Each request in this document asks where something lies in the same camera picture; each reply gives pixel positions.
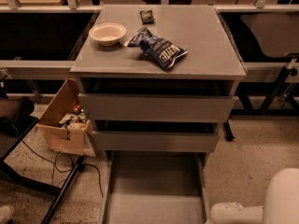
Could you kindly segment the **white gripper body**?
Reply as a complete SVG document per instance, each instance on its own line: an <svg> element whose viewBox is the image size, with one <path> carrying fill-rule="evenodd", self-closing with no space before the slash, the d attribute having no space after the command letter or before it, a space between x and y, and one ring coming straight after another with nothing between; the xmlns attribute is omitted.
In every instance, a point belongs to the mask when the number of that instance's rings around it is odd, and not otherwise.
<svg viewBox="0 0 299 224"><path fill-rule="evenodd" d="M237 202L216 203L210 210L208 224L262 224L263 207L244 207Z"/></svg>

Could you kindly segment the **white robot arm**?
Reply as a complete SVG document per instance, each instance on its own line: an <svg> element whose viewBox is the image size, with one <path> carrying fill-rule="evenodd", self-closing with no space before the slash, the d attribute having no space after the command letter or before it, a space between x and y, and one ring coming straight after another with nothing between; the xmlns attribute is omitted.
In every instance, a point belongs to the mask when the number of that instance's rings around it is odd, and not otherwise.
<svg viewBox="0 0 299 224"><path fill-rule="evenodd" d="M263 205L216 203L205 224L299 224L299 169L276 173L267 187Z"/></svg>

